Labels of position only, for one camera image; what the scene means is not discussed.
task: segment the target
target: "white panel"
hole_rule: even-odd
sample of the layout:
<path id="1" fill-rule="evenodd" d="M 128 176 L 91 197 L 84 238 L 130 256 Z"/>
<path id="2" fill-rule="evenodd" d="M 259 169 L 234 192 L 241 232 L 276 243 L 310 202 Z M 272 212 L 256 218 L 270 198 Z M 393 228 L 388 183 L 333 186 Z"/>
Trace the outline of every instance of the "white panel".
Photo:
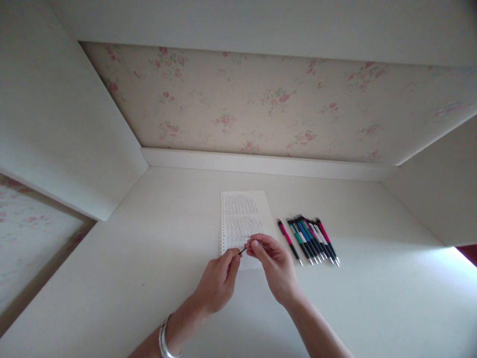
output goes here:
<path id="1" fill-rule="evenodd" d="M 298 279 L 356 357 L 475 357 L 477 268 L 382 185 L 173 168 L 149 168 L 95 225 L 0 340 L 0 356 L 127 356 L 218 254 L 229 190 L 264 190 L 274 218 L 320 216 L 341 268 L 308 264 Z M 307 353 L 263 271 L 246 270 L 183 356 Z"/>
<path id="2" fill-rule="evenodd" d="M 81 41 L 391 63 L 477 64 L 469 0 L 50 0 Z"/>
<path id="3" fill-rule="evenodd" d="M 295 177 L 381 182 L 398 167 L 378 164 L 280 158 L 247 154 L 143 148 L 152 167 L 206 169 L 226 172 L 276 174 Z"/>
<path id="4" fill-rule="evenodd" d="M 3 1 L 0 170 L 106 220 L 148 165 L 76 41 L 39 1 Z"/>
<path id="5" fill-rule="evenodd" d="M 477 244 L 477 116 L 384 181 L 443 243 Z"/>

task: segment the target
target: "spiral notebook paper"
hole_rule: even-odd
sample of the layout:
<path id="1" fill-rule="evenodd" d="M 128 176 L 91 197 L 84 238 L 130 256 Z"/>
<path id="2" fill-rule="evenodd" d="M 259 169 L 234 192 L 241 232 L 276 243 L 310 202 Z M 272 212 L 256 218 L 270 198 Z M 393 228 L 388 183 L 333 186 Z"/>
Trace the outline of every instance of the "spiral notebook paper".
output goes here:
<path id="1" fill-rule="evenodd" d="M 277 237 L 264 191 L 222 191 L 222 254 L 230 248 L 243 249 L 253 234 Z M 257 269 L 259 260 L 242 255 L 240 269 Z"/>

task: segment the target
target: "bangle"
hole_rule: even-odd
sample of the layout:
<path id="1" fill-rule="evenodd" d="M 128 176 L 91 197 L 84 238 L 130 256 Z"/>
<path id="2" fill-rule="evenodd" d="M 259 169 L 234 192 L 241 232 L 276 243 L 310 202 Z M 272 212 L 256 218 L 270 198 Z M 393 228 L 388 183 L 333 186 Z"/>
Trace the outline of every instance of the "bangle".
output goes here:
<path id="1" fill-rule="evenodd" d="M 182 355 L 182 352 L 180 352 L 178 356 L 173 356 L 167 349 L 167 344 L 165 343 L 165 329 L 167 328 L 167 322 L 169 321 L 170 317 L 171 317 L 171 314 L 169 315 L 169 317 L 167 317 L 164 320 L 164 322 L 159 327 L 160 355 L 162 356 L 162 358 L 179 358 Z"/>

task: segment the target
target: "right hand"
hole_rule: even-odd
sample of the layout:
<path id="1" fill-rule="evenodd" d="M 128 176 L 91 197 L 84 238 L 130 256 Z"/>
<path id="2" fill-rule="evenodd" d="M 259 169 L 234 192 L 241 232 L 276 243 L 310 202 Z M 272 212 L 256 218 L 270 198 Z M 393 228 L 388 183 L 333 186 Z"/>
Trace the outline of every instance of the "right hand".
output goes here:
<path id="1" fill-rule="evenodd" d="M 286 308 L 302 295 L 292 256 L 278 241 L 269 235 L 255 234 L 245 246 L 247 255 L 262 263 L 268 286 L 278 303 Z"/>

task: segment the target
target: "desk surface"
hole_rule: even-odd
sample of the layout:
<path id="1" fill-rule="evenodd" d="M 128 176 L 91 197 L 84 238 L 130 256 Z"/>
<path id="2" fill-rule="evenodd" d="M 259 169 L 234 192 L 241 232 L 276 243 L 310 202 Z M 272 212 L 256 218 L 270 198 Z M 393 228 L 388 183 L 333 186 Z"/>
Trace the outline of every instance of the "desk surface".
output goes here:
<path id="1" fill-rule="evenodd" d="M 320 216 L 342 267 L 305 265 L 298 278 L 357 357 L 475 355 L 477 269 L 382 185 L 151 167 L 2 337 L 0 356 L 127 356 L 217 255 L 227 190 L 264 190 L 275 219 Z M 306 356 L 261 270 L 239 272 L 229 304 L 184 352 Z"/>

